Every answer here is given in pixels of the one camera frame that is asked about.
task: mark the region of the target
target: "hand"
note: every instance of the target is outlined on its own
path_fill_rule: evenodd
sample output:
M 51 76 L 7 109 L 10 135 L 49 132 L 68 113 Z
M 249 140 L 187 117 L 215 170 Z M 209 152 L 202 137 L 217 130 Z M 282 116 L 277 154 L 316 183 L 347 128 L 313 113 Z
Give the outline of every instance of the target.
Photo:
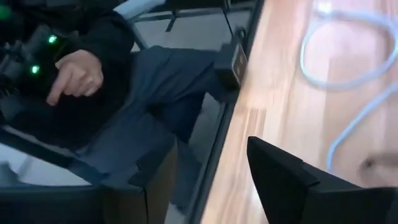
M 102 85 L 104 76 L 100 60 L 86 50 L 77 50 L 61 58 L 55 66 L 59 73 L 54 81 L 47 103 L 57 105 L 61 94 L 91 96 Z

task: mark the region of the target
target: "black jacket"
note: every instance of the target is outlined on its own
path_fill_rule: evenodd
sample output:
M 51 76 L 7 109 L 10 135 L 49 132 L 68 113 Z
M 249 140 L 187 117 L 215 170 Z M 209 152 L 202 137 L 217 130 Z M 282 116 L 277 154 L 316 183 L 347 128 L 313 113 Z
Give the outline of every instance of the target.
M 123 105 L 129 91 L 130 51 L 134 44 L 130 25 L 118 13 L 91 7 L 79 15 L 75 22 L 66 16 L 59 19 L 65 19 L 69 27 L 81 34 L 81 44 L 76 49 L 87 50 L 101 61 L 103 86 L 91 97 L 63 95 L 50 116 L 25 111 L 11 123 L 43 142 L 70 150 L 87 144 Z

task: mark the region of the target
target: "chair armrest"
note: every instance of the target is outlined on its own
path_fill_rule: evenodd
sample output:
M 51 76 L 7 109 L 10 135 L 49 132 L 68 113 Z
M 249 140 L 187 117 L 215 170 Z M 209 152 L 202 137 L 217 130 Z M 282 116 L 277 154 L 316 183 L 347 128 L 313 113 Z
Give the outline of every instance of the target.
M 115 7 L 114 10 L 129 20 L 165 2 L 166 0 L 128 0 Z

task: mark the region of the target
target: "wood grain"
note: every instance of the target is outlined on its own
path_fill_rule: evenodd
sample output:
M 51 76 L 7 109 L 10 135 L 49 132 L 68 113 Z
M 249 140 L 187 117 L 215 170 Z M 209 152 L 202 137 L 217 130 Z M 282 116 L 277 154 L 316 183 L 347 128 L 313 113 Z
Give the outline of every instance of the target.
M 338 9 L 398 16 L 395 0 L 328 2 Z M 266 1 L 202 223 L 267 223 L 246 157 L 248 136 L 258 136 L 324 169 L 331 142 L 371 98 L 398 80 L 395 65 L 382 78 L 350 91 L 326 92 L 307 83 L 298 60 L 303 35 L 316 19 L 312 6 L 310 0 Z M 331 22 L 311 39 L 306 62 L 314 76 L 343 81 L 376 68 L 390 51 L 388 34 L 377 27 Z M 370 154 L 398 152 L 396 114 L 398 95 L 370 114 L 337 149 L 336 175 L 364 187 L 395 184 L 390 176 L 364 179 L 358 168 Z

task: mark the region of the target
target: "white cable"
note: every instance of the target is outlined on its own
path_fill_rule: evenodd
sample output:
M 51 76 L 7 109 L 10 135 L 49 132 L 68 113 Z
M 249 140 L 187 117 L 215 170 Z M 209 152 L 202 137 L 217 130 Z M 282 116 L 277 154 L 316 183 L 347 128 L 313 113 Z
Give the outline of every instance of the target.
M 368 12 L 363 11 L 337 11 L 332 10 L 330 5 L 319 5 L 318 6 L 318 14 L 322 18 L 321 22 L 316 24 L 312 24 L 302 42 L 301 51 L 300 51 L 300 68 L 304 74 L 304 77 L 313 85 L 326 89 L 326 90 L 348 90 L 352 88 L 356 88 L 364 83 L 367 83 L 375 78 L 383 75 L 395 62 L 398 57 L 398 30 L 395 23 L 390 19 L 382 15 L 370 14 Z M 309 74 L 308 70 L 305 68 L 305 48 L 312 36 L 312 34 L 324 23 L 332 21 L 332 20 L 348 20 L 348 21 L 361 21 L 373 24 L 375 26 L 385 28 L 394 39 L 394 48 L 388 56 L 387 60 L 382 63 L 378 68 L 372 70 L 370 72 L 366 72 L 359 78 L 355 78 L 353 80 L 341 83 L 329 83 L 325 80 L 317 79 L 311 74 Z M 360 123 L 363 118 L 368 115 L 374 108 L 377 108 L 380 103 L 382 103 L 386 98 L 390 96 L 391 93 L 398 91 L 398 82 L 391 84 L 387 89 L 382 92 L 380 95 L 371 100 L 368 105 L 365 106 L 357 115 L 357 117 L 350 122 L 350 124 L 345 128 L 345 130 L 337 137 L 336 140 L 333 141 L 333 144 L 330 146 L 328 151 L 328 157 L 326 159 L 326 164 L 329 173 L 333 173 L 332 169 L 332 160 L 333 154 L 336 151 L 336 148 L 351 134 L 352 130 Z

